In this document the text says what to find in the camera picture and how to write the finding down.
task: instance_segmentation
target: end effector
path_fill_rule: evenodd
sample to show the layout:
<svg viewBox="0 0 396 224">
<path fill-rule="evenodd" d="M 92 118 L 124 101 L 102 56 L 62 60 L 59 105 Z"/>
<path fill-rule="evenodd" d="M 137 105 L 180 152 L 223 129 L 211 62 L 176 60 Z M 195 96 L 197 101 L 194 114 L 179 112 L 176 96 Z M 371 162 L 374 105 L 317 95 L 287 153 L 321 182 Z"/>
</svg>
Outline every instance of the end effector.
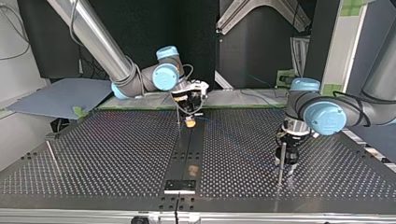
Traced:
<svg viewBox="0 0 396 224">
<path fill-rule="evenodd" d="M 396 123 L 396 104 L 341 92 L 341 96 L 322 96 L 319 89 L 320 83 L 311 78 L 296 78 L 291 84 L 286 117 L 276 132 L 276 157 L 279 159 L 279 141 L 286 143 L 286 164 L 297 163 L 298 147 L 312 134 L 332 135 L 345 127 Z"/>
<path fill-rule="evenodd" d="M 195 126 L 195 116 L 200 115 L 200 110 L 207 98 L 209 85 L 203 81 L 191 80 L 193 67 L 188 75 L 184 71 L 177 48 L 174 46 L 159 49 L 156 53 L 158 64 L 142 70 L 140 78 L 113 82 L 112 89 L 119 99 L 127 99 L 144 91 L 169 91 L 177 105 L 180 117 L 186 122 L 187 127 Z"/>
</svg>

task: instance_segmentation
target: black metal plate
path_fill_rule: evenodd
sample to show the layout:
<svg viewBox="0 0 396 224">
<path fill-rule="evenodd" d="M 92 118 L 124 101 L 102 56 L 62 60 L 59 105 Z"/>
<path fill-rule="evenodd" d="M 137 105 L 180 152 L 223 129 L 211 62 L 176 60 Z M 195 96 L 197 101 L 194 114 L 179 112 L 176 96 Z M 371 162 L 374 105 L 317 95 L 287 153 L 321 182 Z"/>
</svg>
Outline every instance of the black metal plate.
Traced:
<svg viewBox="0 0 396 224">
<path fill-rule="evenodd" d="M 204 141 L 189 148 L 203 154 L 195 164 L 201 172 L 184 176 L 197 180 L 199 193 L 186 196 L 184 207 L 199 212 L 396 214 L 396 174 L 341 133 L 305 143 L 299 166 L 278 188 L 275 133 L 283 118 L 279 109 L 207 110 L 192 133 Z"/>
<path fill-rule="evenodd" d="M 189 139 L 190 131 L 182 132 Z M 175 111 L 94 113 L 52 143 L 57 161 L 43 146 L 4 171 L 0 206 L 166 210 L 163 181 L 172 154 L 187 149 L 179 135 Z"/>
</svg>

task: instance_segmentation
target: metal pin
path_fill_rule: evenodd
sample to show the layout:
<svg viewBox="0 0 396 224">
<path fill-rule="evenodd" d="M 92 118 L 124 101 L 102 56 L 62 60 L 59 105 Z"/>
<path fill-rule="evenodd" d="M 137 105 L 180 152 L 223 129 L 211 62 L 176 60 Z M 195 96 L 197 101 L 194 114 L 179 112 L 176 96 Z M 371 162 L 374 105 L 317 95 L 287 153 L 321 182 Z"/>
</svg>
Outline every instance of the metal pin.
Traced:
<svg viewBox="0 0 396 224">
<path fill-rule="evenodd" d="M 50 145 L 50 141 L 47 140 L 46 143 L 47 143 L 47 146 L 49 147 L 49 152 L 50 152 L 51 157 L 52 157 L 55 161 L 57 161 L 57 160 L 56 160 L 56 157 L 55 157 L 55 154 L 53 153 L 52 146 Z"/>
<path fill-rule="evenodd" d="M 285 157 L 286 157 L 286 143 L 282 143 L 282 148 L 280 151 L 279 176 L 278 176 L 278 180 L 277 180 L 277 184 L 279 186 L 282 185 L 283 168 L 285 166 Z"/>
</svg>

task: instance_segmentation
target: green tape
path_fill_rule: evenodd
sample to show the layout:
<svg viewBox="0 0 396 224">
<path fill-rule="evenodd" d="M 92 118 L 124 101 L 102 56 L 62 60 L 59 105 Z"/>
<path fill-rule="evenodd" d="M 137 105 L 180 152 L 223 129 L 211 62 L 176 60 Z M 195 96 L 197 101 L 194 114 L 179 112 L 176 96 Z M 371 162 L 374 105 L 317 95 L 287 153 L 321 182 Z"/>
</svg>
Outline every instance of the green tape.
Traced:
<svg viewBox="0 0 396 224">
<path fill-rule="evenodd" d="M 285 82 L 280 80 L 280 77 L 295 77 L 294 75 L 294 69 L 290 70 L 278 70 L 277 71 L 277 76 L 276 76 L 276 85 L 278 87 L 288 87 L 290 88 L 291 85 L 286 84 Z"/>
<path fill-rule="evenodd" d="M 73 106 L 73 111 L 79 118 L 84 118 L 86 117 L 89 113 L 85 110 L 83 110 L 80 106 L 75 105 Z"/>
<path fill-rule="evenodd" d="M 341 8 L 342 17 L 359 16 L 363 0 L 344 0 L 343 7 Z"/>
<path fill-rule="evenodd" d="M 343 89 L 342 85 L 337 85 L 337 84 L 325 84 L 323 86 L 323 92 L 322 95 L 325 96 L 332 96 L 332 92 L 333 91 L 340 91 L 341 89 Z"/>
</svg>

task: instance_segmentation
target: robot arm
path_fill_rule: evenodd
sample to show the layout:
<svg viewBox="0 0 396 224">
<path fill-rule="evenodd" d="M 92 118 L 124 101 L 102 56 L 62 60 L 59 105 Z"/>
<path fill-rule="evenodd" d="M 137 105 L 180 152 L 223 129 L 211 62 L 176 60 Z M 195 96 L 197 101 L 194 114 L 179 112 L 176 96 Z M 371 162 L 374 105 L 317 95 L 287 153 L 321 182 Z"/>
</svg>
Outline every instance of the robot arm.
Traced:
<svg viewBox="0 0 396 224">
<path fill-rule="evenodd" d="M 204 82 L 188 81 L 187 77 L 183 77 L 183 64 L 176 47 L 159 49 L 159 63 L 140 71 L 137 64 L 122 53 L 88 0 L 48 2 L 66 24 L 72 25 L 71 30 L 74 30 L 84 47 L 106 70 L 117 98 L 133 98 L 146 91 L 170 91 L 181 117 L 189 127 L 194 126 L 193 117 L 202 107 L 209 86 Z"/>
<path fill-rule="evenodd" d="M 396 123 L 396 23 L 376 57 L 361 95 L 322 96 L 320 83 L 310 78 L 296 78 L 286 105 L 286 118 L 276 134 L 280 158 L 286 143 L 285 163 L 297 164 L 298 146 L 312 132 L 332 135 L 345 127 L 388 125 Z"/>
</svg>

